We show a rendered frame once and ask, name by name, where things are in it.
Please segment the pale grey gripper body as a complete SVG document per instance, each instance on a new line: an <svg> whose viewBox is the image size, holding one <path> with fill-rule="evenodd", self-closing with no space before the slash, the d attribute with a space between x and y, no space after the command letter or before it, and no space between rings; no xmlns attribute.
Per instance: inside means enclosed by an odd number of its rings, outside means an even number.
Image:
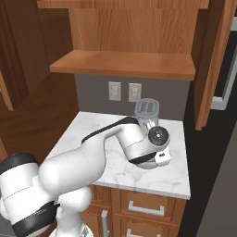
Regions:
<svg viewBox="0 0 237 237"><path fill-rule="evenodd" d="M158 164L156 163L156 161L154 159L151 159L151 160L143 162L141 164L137 164L137 167L143 168L143 169L153 169L153 168L157 168Z"/></svg>

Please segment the wooden base cabinet door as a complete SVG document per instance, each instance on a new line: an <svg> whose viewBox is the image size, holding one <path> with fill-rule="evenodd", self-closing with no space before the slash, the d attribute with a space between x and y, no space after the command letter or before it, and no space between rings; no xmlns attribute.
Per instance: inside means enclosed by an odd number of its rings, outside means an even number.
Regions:
<svg viewBox="0 0 237 237"><path fill-rule="evenodd" d="M108 237L113 237L113 228L111 220L111 208L108 206L99 206L90 204L90 206L81 213L84 223L91 229L94 237L104 237L102 212L106 211L106 223L109 231Z"/></svg>

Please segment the wooden drawer front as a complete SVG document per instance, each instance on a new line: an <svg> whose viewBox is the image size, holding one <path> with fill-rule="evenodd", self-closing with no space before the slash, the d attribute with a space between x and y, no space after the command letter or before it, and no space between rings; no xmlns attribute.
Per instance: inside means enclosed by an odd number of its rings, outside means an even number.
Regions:
<svg viewBox="0 0 237 237"><path fill-rule="evenodd" d="M161 237L178 237L180 226L143 218L113 215L113 236L126 237L127 229L160 233Z"/></svg>
<svg viewBox="0 0 237 237"><path fill-rule="evenodd" d="M129 201L132 201L135 206L156 210L158 210L160 206L163 206L165 208L165 216L159 217L130 211L128 209ZM134 216L145 216L146 218L150 219L160 219L171 222L175 205L176 199L172 197L150 193L138 193L133 191L121 192L121 211Z"/></svg>

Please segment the grey toaster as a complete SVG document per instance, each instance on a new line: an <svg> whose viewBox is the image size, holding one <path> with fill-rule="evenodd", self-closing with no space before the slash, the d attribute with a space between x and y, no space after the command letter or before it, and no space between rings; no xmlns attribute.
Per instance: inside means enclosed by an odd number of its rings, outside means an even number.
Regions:
<svg viewBox="0 0 237 237"><path fill-rule="evenodd" d="M146 124L152 120L158 124L159 102L152 98L140 99L134 108L134 117L138 120L140 127L147 129Z"/></svg>

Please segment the white wall outlet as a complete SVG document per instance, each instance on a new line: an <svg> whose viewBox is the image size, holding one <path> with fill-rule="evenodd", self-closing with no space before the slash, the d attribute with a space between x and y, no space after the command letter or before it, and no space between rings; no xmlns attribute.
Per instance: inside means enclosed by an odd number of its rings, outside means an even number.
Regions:
<svg viewBox="0 0 237 237"><path fill-rule="evenodd" d="M137 102L141 99L142 85L140 83L129 84L129 101Z"/></svg>
<svg viewBox="0 0 237 237"><path fill-rule="evenodd" d="M121 83L110 81L108 83L108 95L110 101L121 100Z"/></svg>

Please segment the wooden open wall cabinet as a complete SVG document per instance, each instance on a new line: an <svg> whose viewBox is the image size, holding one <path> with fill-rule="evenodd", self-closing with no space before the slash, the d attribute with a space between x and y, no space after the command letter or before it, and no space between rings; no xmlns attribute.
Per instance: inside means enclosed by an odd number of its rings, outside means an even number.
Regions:
<svg viewBox="0 0 237 237"><path fill-rule="evenodd" d="M66 9L73 49L50 65L61 73L191 81L198 11L209 0L37 0Z"/></svg>

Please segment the wooden wall cabinet door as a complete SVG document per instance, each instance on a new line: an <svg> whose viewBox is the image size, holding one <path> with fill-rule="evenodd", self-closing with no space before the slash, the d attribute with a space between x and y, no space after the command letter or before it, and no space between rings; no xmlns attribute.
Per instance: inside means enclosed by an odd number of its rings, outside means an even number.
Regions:
<svg viewBox="0 0 237 237"><path fill-rule="evenodd" d="M198 11L192 48L194 124L198 131L207 123L236 8L237 0L209 0L208 8Z"/></svg>
<svg viewBox="0 0 237 237"><path fill-rule="evenodd" d="M10 110L48 74L36 0L0 0L0 69Z"/></svg>

